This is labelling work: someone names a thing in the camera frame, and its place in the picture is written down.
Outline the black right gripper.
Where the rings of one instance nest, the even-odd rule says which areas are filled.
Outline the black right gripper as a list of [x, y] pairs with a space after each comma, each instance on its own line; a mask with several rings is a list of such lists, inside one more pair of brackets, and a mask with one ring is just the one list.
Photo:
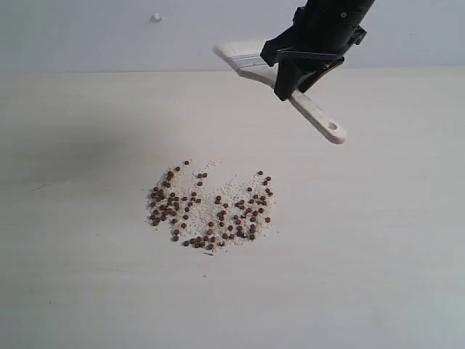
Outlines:
[[[278, 63], [274, 93], [286, 101], [298, 88], [308, 91], [324, 75], [344, 62], [345, 53], [365, 38], [360, 26], [374, 0], [312, 0], [294, 13], [293, 24], [264, 43], [261, 58]], [[308, 62], [319, 62], [309, 75]]]

